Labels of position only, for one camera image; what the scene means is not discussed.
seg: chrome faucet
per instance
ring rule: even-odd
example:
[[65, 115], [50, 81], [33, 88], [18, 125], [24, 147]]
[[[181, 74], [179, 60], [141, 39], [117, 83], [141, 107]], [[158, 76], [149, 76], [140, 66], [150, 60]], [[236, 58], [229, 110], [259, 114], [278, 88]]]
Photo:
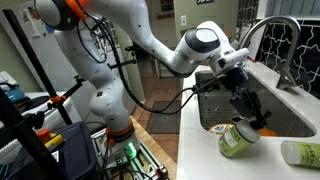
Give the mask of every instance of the chrome faucet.
[[267, 17], [267, 18], [261, 20], [255, 26], [253, 26], [250, 29], [250, 31], [247, 33], [247, 35], [243, 38], [242, 42], [239, 45], [239, 49], [241, 49], [243, 47], [248, 47], [248, 45], [250, 43], [250, 39], [253, 36], [253, 34], [263, 25], [266, 25], [266, 24], [272, 23], [272, 22], [285, 23], [285, 24], [289, 25], [289, 27], [292, 30], [291, 45], [289, 48], [286, 62], [284, 63], [284, 66], [282, 67], [282, 70], [280, 72], [280, 79], [277, 83], [276, 88], [283, 90], [288, 87], [296, 87], [297, 83], [290, 72], [293, 54], [297, 48], [297, 43], [300, 39], [300, 33], [301, 33], [300, 25], [296, 21], [296, 19], [294, 19], [291, 16], [271, 16], [271, 17]]

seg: white bottle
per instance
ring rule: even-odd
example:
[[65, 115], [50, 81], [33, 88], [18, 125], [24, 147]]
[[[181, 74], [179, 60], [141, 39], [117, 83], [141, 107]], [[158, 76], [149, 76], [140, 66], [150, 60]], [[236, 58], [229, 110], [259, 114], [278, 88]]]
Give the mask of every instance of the white bottle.
[[219, 149], [227, 157], [236, 157], [259, 139], [259, 131], [253, 129], [247, 119], [243, 119], [220, 137]]
[[320, 144], [285, 140], [281, 143], [281, 154], [288, 164], [320, 168]]

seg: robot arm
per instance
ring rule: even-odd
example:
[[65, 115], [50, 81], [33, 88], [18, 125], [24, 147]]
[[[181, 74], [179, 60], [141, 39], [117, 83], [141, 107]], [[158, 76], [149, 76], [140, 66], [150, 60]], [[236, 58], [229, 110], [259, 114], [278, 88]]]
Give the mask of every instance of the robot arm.
[[[65, 7], [59, 5], [62, 4], [61, 0], [35, 2], [41, 18], [50, 26], [58, 30], [61, 25], [63, 28], [72, 29], [72, 24], [76, 23], [74, 16], [69, 17], [69, 24], [68, 20], [65, 20], [68, 16], [63, 14], [63, 17], [61, 9]], [[244, 61], [249, 53], [246, 48], [235, 51], [223, 31], [211, 21], [189, 30], [182, 37], [176, 50], [171, 51], [152, 34], [144, 0], [78, 0], [78, 5], [89, 14], [104, 16], [119, 25], [134, 42], [161, 61], [177, 77], [190, 76], [204, 60], [209, 60], [213, 73], [219, 75], [233, 68], [238, 62]]]

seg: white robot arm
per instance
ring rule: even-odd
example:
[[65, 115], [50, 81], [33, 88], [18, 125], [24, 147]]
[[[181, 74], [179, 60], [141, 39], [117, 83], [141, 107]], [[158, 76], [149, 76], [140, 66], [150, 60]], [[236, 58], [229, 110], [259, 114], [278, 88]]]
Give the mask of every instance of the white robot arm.
[[57, 42], [69, 62], [97, 89], [90, 107], [94, 114], [104, 117], [108, 136], [116, 142], [109, 149], [109, 160], [114, 160], [112, 156], [116, 153], [125, 157], [122, 150], [136, 138], [122, 105], [123, 85], [106, 63], [97, 62], [103, 61], [103, 57], [94, 45], [92, 33], [80, 21], [86, 18], [86, 13], [103, 16], [119, 25], [178, 77], [190, 76], [204, 60], [209, 60], [214, 75], [218, 76], [232, 70], [248, 54], [247, 49], [235, 51], [223, 31], [211, 21], [189, 30], [176, 50], [171, 51], [153, 36], [144, 0], [35, 0], [35, 6], [42, 20], [56, 29]]
[[[64, 20], [67, 16], [61, 14], [61, 9], [65, 8], [61, 1], [35, 0], [37, 11], [47, 24], [58, 29], [59, 26], [72, 27], [73, 21], [61, 24], [67, 21]], [[218, 75], [244, 61], [248, 54], [247, 49], [235, 51], [223, 31], [211, 21], [188, 31], [176, 50], [171, 51], [152, 34], [144, 0], [65, 0], [70, 1], [77, 2], [89, 14], [104, 16], [119, 25], [134, 42], [161, 61], [177, 77], [190, 76], [204, 60], [209, 60], [211, 69]]]

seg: stainless steel sink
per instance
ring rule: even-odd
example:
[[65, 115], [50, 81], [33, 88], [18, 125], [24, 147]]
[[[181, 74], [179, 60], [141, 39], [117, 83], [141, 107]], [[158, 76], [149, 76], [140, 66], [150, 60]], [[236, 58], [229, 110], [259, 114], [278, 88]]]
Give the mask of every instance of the stainless steel sink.
[[[272, 116], [267, 120], [266, 128], [282, 137], [311, 137], [315, 133], [284, 103], [264, 87], [257, 79], [249, 74], [250, 81], [247, 87], [255, 91], [262, 105], [262, 113], [267, 110]], [[212, 72], [198, 72], [196, 82], [212, 79]], [[220, 90], [213, 90], [198, 95], [200, 121], [204, 129], [209, 130], [212, 126], [223, 123], [232, 123], [230, 120], [239, 113], [233, 108], [229, 100], [232, 98], [230, 91], [221, 86]]]

